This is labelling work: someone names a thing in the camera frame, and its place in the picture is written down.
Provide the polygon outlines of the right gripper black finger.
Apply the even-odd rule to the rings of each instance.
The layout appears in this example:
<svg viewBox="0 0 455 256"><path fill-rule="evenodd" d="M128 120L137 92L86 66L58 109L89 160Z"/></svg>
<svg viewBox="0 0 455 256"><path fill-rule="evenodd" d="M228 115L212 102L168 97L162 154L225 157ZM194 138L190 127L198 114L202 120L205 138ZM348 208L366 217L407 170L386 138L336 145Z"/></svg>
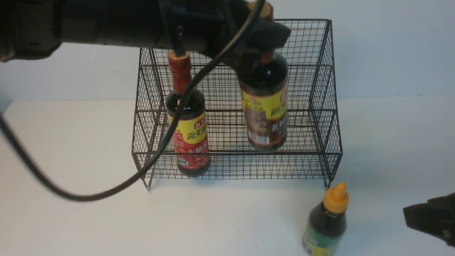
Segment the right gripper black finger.
<svg viewBox="0 0 455 256"><path fill-rule="evenodd" d="M455 246L455 193L403 208L408 228Z"/></svg>

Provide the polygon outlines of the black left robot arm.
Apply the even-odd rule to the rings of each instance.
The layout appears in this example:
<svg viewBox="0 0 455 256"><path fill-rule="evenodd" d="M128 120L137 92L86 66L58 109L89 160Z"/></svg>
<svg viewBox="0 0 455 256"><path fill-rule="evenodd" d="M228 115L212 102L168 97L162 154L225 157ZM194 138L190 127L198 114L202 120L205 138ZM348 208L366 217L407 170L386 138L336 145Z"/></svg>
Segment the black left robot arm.
<svg viewBox="0 0 455 256"><path fill-rule="evenodd" d="M1 61L62 43L199 52L214 58L247 21L245 0L2 0Z"/></svg>

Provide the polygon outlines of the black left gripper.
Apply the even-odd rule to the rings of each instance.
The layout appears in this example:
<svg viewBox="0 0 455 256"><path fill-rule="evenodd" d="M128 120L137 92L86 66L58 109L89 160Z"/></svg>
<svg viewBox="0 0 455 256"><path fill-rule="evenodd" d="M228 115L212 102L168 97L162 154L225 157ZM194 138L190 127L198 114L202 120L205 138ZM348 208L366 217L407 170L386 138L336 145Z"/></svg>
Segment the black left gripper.
<svg viewBox="0 0 455 256"><path fill-rule="evenodd" d="M177 55L198 52L215 57L229 43L251 13L245 0L160 0L162 30L157 49ZM283 47L291 29L270 20L256 20L246 47L275 50Z"/></svg>

